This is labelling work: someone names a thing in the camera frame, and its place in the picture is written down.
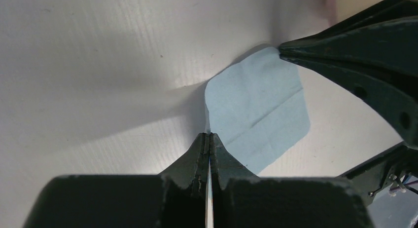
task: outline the blue cloth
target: blue cloth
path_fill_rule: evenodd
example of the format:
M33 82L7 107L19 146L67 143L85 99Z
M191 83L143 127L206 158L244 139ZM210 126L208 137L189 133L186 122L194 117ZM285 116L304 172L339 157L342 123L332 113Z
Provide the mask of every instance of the blue cloth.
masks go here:
M208 82L210 131L255 174L283 155L309 131L297 66L262 49Z

